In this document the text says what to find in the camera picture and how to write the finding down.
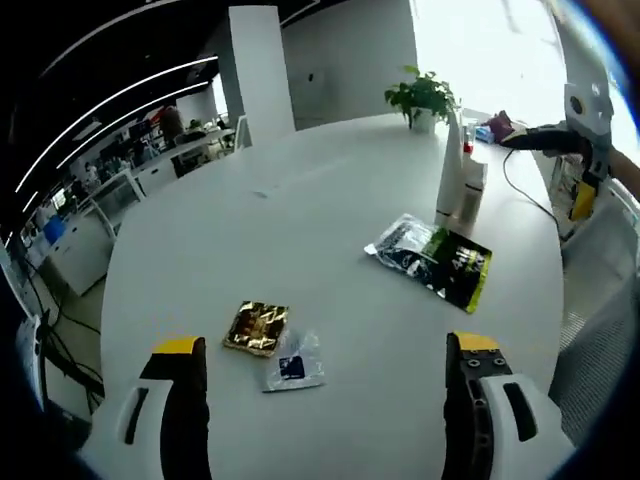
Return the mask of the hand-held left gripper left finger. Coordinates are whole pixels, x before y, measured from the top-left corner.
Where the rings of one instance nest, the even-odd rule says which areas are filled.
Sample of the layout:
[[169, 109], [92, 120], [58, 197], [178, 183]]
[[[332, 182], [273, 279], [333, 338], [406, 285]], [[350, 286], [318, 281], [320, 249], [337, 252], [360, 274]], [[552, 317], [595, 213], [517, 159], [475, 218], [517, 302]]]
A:
[[208, 477], [206, 342], [157, 346], [140, 375], [96, 410], [81, 457], [100, 479]]

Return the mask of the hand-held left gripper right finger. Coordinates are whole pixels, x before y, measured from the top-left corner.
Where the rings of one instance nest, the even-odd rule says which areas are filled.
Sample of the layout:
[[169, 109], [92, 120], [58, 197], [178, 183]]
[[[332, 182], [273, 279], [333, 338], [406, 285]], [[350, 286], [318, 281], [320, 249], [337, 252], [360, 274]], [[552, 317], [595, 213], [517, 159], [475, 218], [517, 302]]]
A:
[[447, 335], [444, 479], [549, 479], [571, 456], [561, 411], [490, 337]]

